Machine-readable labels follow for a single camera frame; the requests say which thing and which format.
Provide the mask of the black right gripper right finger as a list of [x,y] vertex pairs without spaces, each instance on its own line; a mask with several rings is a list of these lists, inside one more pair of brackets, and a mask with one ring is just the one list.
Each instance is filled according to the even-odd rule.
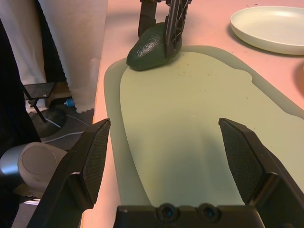
[[245,125],[218,122],[229,169],[247,206],[253,206],[266,228],[302,228],[304,194],[280,160]]

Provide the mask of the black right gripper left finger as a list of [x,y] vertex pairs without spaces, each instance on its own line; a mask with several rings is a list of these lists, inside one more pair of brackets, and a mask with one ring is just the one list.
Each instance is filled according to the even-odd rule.
[[29,228],[77,228],[82,214],[92,209],[105,168],[111,122],[89,126],[60,161],[33,216]]

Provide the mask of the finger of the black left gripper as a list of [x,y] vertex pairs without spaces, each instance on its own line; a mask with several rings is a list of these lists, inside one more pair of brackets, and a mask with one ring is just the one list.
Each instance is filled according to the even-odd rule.
[[140,37],[147,29],[156,24],[156,8],[157,2],[154,0],[140,0],[141,10],[138,26],[138,37]]
[[182,44],[182,33],[185,26],[189,0],[166,0],[169,6],[164,26],[164,49],[166,58],[174,56]]

